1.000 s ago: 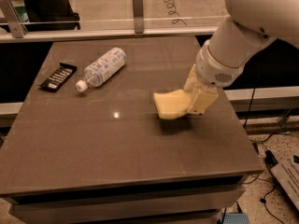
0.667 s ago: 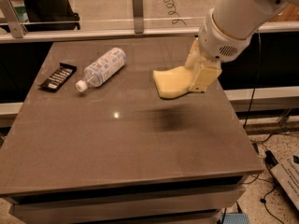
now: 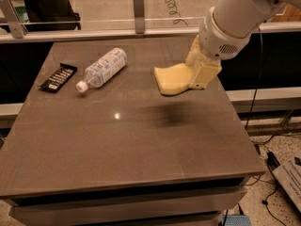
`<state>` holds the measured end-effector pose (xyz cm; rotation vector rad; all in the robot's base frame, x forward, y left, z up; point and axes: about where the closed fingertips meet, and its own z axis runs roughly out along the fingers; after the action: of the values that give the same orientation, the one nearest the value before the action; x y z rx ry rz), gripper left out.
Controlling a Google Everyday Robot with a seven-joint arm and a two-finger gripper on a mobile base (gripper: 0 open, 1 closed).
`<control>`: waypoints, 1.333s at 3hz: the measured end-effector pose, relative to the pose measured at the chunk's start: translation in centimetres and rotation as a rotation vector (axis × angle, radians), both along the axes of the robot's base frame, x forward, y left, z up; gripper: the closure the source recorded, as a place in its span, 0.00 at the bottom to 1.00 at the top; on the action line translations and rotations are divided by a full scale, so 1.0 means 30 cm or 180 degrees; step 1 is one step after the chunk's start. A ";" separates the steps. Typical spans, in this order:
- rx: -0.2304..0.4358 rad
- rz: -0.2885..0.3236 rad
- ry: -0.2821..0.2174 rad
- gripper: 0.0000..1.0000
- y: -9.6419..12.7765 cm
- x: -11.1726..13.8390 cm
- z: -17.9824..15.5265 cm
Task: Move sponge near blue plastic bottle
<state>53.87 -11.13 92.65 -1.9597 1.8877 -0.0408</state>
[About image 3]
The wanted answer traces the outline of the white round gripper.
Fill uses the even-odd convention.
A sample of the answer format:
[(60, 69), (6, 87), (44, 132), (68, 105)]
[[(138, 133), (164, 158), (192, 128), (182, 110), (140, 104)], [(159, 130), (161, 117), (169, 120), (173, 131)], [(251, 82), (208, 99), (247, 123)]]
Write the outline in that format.
[[(236, 57), (249, 40), (249, 35), (236, 38), (223, 31), (214, 19), (214, 7), (210, 8), (185, 60), (185, 65), (192, 69), (189, 88), (206, 89), (222, 70), (219, 59)], [(200, 57), (200, 51), (206, 57)]]

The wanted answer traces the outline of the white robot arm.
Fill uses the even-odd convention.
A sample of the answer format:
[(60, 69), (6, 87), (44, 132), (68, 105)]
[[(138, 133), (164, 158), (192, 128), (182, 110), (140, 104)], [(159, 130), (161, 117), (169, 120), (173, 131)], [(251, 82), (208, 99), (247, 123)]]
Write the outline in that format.
[(192, 72), (190, 89), (204, 89), (221, 71), (220, 62), (236, 57), (260, 24), (285, 5), (301, 7), (301, 0), (219, 0), (200, 26), (186, 66)]

